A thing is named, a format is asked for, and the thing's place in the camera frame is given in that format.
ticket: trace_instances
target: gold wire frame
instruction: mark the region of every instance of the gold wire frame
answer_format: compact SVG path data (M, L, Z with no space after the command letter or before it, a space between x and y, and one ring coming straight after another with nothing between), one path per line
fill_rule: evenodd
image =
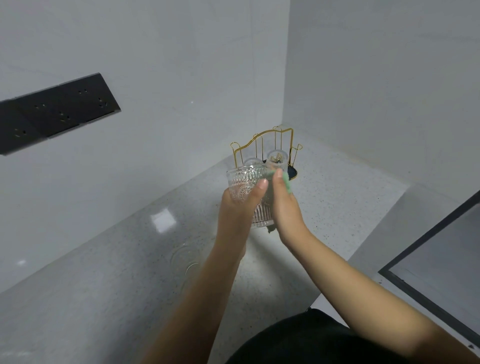
M282 144L283 144L283 133L288 133L290 132L290 147L288 149L288 165L293 167L293 164L295 163L295 159L297 158L297 152L299 150L303 149L302 144L298 144L297 146L293 146L293 129L292 128L287 128L287 129L282 129L280 126L274 126L270 130L265 130L264 132L255 134L253 138L244 146L240 146L239 143L233 142L230 143L230 147L233 150L233 158L235 159L235 168L238 168L238 161L237 161L237 153L240 154L240 159L241 159L241 164L243 165L243 155L242 155L242 150L248 147L250 144L255 142L255 157L258 158L258 142L259 139L261 140L262 143L262 160L264 160L264 138L263 135L267 133L274 133L274 139L275 139L275 149L276 149L276 140L277 140L277 133L280 133L280 149L282 149ZM292 162L292 150L295 149L295 156L293 157L293 162Z

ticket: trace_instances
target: black wall plate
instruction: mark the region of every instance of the black wall plate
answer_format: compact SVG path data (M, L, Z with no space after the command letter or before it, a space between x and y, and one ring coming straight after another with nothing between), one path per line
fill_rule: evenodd
M121 111L99 73L1 104L1 154ZM21 137L17 136L17 130L22 131Z

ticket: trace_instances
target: person's left arm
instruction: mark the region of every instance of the person's left arm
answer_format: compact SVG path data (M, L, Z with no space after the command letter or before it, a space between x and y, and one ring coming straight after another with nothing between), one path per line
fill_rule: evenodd
M224 191L216 241L199 277L142 359L142 364L206 363L245 254L253 212L267 189L260 180L247 201Z

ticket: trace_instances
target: forearm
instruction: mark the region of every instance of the forearm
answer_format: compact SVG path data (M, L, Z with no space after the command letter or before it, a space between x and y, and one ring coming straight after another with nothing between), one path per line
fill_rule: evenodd
M421 362L477 358L426 316L351 267L309 232L290 249L359 336Z
M143 364L206 363L241 255L215 243L197 281L144 357Z

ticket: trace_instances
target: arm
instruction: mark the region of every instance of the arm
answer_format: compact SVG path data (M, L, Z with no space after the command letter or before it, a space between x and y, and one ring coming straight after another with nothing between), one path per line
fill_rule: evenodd
M282 242L359 336L421 363L479 363L429 318L351 267L315 238L281 175L273 177L274 219Z
M245 254L253 212L267 186L267 180L260 180L243 204L234 203L228 190L224 191L214 247L197 281L148 349L142 364L208 361L233 280Z

